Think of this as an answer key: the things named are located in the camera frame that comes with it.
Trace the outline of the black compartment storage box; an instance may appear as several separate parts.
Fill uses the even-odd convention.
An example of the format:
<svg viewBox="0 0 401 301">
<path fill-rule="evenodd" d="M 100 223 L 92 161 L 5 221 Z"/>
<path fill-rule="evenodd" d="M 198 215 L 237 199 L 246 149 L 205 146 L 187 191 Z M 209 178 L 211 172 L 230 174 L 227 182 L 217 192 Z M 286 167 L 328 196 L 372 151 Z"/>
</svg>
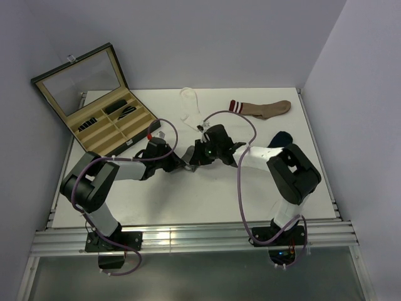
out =
<svg viewBox="0 0 401 301">
<path fill-rule="evenodd" d="M 50 107 L 85 151 L 100 156 L 119 155 L 148 133 L 160 128 L 157 117 L 129 89 L 115 49 L 106 43 L 31 79 Z M 127 104 L 110 115 L 104 108 L 117 100 Z M 125 107 L 136 111 L 118 120 Z M 78 127 L 92 117 L 97 123 L 82 132 Z"/>
</svg>

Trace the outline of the aluminium frame rail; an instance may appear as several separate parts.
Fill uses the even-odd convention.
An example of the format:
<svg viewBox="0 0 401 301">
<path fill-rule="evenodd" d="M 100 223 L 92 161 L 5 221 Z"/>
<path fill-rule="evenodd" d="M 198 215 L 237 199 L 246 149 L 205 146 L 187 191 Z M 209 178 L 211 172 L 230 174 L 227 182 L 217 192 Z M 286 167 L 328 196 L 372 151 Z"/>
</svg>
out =
<svg viewBox="0 0 401 301">
<path fill-rule="evenodd" d="M 311 248 L 358 246 L 349 221 L 309 222 Z M 190 253 L 254 250 L 240 223 L 196 226 L 126 227 L 125 232 L 141 231 L 142 254 Z M 84 255 L 87 232 L 84 228 L 49 229 L 37 232 L 29 251 L 31 257 Z"/>
</svg>

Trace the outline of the black rolled sock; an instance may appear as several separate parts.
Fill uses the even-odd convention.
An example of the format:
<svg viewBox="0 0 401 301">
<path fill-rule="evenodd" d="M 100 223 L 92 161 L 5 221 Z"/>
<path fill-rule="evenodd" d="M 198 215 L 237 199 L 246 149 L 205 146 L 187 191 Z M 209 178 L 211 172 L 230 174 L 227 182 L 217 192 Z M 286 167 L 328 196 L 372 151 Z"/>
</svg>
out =
<svg viewBox="0 0 401 301">
<path fill-rule="evenodd" d="M 116 110 L 118 110 L 119 108 L 124 107 L 126 104 L 127 104 L 127 101 L 124 99 L 117 100 L 117 101 L 113 102 L 112 104 L 110 104 L 109 106 L 105 107 L 103 110 L 107 115 L 110 115 L 113 112 L 115 112 Z"/>
</svg>

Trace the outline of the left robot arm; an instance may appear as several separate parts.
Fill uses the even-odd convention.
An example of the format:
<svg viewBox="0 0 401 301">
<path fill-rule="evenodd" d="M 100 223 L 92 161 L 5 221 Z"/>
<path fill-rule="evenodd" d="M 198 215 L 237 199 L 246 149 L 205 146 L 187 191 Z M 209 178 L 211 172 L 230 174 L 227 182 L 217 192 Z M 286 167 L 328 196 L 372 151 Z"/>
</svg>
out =
<svg viewBox="0 0 401 301">
<path fill-rule="evenodd" d="M 99 242 L 107 250 L 116 250 L 123 241 L 122 226 L 106 204 L 112 184 L 122 180 L 145 181 L 158 169 L 172 172 L 185 166 L 169 145 L 159 150 L 140 150 L 134 158 L 106 161 L 94 152 L 86 152 L 61 182 L 60 193 L 101 233 Z"/>
</svg>

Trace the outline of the striped rolled sock left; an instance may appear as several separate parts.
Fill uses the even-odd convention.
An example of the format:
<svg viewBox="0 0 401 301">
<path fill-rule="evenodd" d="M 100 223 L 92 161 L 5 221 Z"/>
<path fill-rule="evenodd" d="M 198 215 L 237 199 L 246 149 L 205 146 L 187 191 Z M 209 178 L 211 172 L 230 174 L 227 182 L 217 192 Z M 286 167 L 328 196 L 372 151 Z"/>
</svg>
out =
<svg viewBox="0 0 401 301">
<path fill-rule="evenodd" d="M 89 128 L 90 126 L 92 126 L 93 124 L 97 123 L 97 119 L 92 117 L 91 119 L 83 122 L 79 127 L 78 127 L 78 131 L 82 132 L 85 129 Z"/>
</svg>

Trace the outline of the grey sock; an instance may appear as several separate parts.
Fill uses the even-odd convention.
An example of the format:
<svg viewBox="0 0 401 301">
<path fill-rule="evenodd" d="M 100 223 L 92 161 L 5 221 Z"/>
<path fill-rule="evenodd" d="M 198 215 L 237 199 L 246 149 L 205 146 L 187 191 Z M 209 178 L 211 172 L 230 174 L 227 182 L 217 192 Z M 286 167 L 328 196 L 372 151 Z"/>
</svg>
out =
<svg viewBox="0 0 401 301">
<path fill-rule="evenodd" d="M 186 171 L 195 172 L 197 169 L 197 166 L 190 164 L 190 160 L 192 159 L 192 156 L 194 155 L 194 151 L 195 151 L 195 147 L 192 145 L 187 148 L 185 154 L 181 157 L 181 159 L 185 162 L 184 169 Z"/>
</svg>

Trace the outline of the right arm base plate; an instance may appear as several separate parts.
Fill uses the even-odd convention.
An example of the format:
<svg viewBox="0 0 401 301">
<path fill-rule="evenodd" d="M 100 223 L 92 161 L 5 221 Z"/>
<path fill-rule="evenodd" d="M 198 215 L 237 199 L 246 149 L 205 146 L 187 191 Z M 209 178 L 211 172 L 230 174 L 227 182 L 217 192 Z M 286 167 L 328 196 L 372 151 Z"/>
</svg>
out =
<svg viewBox="0 0 401 301">
<path fill-rule="evenodd" d="M 251 228 L 253 236 L 259 241 L 270 240 L 275 234 L 279 232 L 277 226 L 253 227 Z M 307 242 L 307 235 L 305 234 L 305 227 L 296 223 L 289 230 L 281 233 L 274 241 L 268 245 L 262 245 L 254 242 L 251 238 L 248 242 L 255 247 L 262 246 L 301 246 Z"/>
</svg>

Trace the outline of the tan sock with red cuff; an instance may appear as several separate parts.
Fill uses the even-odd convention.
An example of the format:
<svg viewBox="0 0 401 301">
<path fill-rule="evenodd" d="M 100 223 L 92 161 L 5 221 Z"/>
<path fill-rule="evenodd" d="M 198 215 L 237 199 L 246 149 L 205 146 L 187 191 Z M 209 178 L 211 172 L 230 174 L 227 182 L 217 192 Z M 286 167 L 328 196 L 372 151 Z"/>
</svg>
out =
<svg viewBox="0 0 401 301">
<path fill-rule="evenodd" d="M 229 104 L 229 111 L 243 116 L 251 116 L 261 120 L 267 120 L 276 116 L 283 115 L 287 113 L 290 109 L 291 102 L 287 100 L 280 100 L 278 102 L 262 105 L 231 100 Z"/>
</svg>

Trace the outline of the white sock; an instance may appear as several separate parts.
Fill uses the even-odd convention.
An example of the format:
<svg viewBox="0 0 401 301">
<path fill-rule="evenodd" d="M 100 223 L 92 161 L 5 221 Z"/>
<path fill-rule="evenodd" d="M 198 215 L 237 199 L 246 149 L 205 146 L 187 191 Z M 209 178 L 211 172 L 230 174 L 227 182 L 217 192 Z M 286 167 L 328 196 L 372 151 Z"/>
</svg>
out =
<svg viewBox="0 0 401 301">
<path fill-rule="evenodd" d="M 194 89 L 185 87 L 180 92 L 181 121 L 195 131 L 203 131 L 207 124 L 200 113 L 198 98 Z"/>
</svg>

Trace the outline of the navy blue sock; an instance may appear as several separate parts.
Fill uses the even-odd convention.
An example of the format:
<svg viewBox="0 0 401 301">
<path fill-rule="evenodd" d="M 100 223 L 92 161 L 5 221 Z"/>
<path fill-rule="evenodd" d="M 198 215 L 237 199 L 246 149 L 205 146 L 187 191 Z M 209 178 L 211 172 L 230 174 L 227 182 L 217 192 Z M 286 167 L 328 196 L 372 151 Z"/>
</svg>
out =
<svg viewBox="0 0 401 301">
<path fill-rule="evenodd" d="M 291 134 L 285 131 L 279 131 L 271 140 L 268 148 L 286 147 L 293 143 Z"/>
</svg>

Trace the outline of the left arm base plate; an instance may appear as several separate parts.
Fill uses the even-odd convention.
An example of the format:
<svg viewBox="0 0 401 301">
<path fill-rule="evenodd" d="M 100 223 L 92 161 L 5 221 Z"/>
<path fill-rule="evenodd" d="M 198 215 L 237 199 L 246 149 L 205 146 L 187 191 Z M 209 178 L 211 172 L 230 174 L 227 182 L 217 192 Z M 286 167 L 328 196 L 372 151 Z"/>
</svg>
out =
<svg viewBox="0 0 401 301">
<path fill-rule="evenodd" d="M 90 232 L 86 237 L 86 253 L 104 253 L 113 251 L 140 251 L 143 233 L 141 231 L 123 231 L 115 239 L 105 240 L 96 232 Z"/>
</svg>

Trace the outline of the striped rolled sock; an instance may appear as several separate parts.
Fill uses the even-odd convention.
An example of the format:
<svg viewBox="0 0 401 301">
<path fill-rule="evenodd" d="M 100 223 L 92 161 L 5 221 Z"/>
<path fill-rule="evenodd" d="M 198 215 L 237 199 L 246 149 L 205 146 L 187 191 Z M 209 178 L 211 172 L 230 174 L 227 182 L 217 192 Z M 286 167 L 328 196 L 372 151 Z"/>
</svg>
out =
<svg viewBox="0 0 401 301">
<path fill-rule="evenodd" d="M 136 111 L 136 109 L 137 109 L 137 108 L 136 108 L 136 107 L 133 107 L 133 106 L 125 107 L 125 108 L 123 109 L 123 111 L 121 112 L 121 114 L 119 115 L 118 120 L 121 120 L 121 119 L 125 118 L 125 117 L 126 117 L 127 115 L 129 115 L 130 113 Z"/>
<path fill-rule="evenodd" d="M 97 123 L 97 119 L 92 117 L 91 119 L 83 122 L 79 127 L 78 127 L 78 131 L 82 132 L 85 129 L 89 128 L 90 126 L 92 126 L 93 124 Z"/>
</svg>

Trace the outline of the striped rolled sock right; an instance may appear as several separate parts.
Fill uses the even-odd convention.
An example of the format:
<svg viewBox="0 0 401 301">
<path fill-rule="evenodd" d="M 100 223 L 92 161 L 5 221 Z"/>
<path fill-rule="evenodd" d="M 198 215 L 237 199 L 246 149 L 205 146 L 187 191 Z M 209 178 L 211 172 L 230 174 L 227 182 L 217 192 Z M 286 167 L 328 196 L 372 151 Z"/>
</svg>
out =
<svg viewBox="0 0 401 301">
<path fill-rule="evenodd" d="M 136 108 L 136 107 L 133 107 L 133 106 L 125 107 L 125 108 L 123 109 L 123 111 L 121 112 L 121 114 L 119 115 L 118 120 L 121 120 L 121 119 L 125 118 L 125 117 L 126 117 L 127 115 L 129 115 L 130 113 L 136 111 L 136 109 L 137 109 L 137 108 Z"/>
</svg>

